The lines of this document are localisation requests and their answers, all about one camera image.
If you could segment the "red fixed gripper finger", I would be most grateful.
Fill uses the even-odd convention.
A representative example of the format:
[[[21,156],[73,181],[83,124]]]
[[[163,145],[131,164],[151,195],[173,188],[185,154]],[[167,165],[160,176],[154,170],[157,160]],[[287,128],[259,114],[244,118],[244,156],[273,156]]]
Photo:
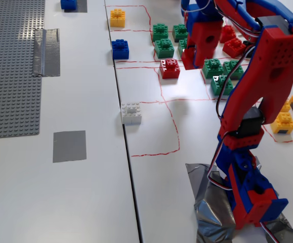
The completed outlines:
[[[187,28],[188,37],[187,37],[187,49],[194,50],[195,42],[192,40],[192,30],[194,25],[194,18],[192,13],[185,12],[184,13],[184,23]]]

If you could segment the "red hinged gripper finger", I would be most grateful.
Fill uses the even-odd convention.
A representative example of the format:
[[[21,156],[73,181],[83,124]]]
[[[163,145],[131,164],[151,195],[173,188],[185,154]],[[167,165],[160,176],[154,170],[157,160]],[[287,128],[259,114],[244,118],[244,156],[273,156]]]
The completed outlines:
[[[213,57],[220,39],[221,30],[222,21],[197,22],[194,24],[195,66],[202,68],[205,59]]]

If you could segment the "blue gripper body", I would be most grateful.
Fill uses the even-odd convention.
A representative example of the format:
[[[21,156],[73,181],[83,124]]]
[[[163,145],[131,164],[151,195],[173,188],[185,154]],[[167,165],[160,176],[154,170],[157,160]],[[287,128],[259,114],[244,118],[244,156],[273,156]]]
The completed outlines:
[[[186,24],[221,21],[223,17],[215,8],[214,1],[186,1]]]

